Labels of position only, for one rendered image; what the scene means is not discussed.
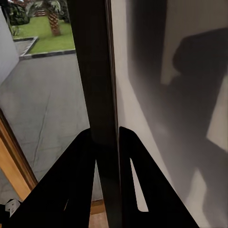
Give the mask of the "poster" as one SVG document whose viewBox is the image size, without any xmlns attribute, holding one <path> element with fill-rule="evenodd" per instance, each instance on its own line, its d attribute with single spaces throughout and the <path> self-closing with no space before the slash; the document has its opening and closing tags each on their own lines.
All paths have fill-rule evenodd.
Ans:
<svg viewBox="0 0 228 228">
<path fill-rule="evenodd" d="M 111 0 L 66 2 L 108 226 L 123 228 Z"/>
</svg>

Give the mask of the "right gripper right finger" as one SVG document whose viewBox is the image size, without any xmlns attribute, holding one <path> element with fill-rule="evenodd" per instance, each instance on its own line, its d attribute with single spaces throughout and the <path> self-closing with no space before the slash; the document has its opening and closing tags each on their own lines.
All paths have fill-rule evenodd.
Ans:
<svg viewBox="0 0 228 228">
<path fill-rule="evenodd" d="M 125 127 L 119 153 L 123 228 L 199 228 L 138 135 Z M 149 212 L 137 207 L 130 158 Z"/>
</svg>

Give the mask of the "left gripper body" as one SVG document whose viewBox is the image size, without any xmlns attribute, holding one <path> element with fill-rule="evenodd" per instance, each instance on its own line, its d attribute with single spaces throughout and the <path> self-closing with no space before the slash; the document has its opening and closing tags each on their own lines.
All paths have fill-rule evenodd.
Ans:
<svg viewBox="0 0 228 228">
<path fill-rule="evenodd" d="M 8 221 L 9 218 L 10 212 L 5 210 L 5 205 L 0 204 L 0 224 L 2 224 L 2 227 Z"/>
</svg>

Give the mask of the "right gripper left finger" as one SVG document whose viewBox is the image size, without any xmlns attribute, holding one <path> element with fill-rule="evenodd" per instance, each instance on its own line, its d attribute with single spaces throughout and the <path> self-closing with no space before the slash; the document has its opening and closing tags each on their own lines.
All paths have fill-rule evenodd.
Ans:
<svg viewBox="0 0 228 228">
<path fill-rule="evenodd" d="M 88 128 L 79 133 L 2 228 L 88 228 L 95 161 Z"/>
</svg>

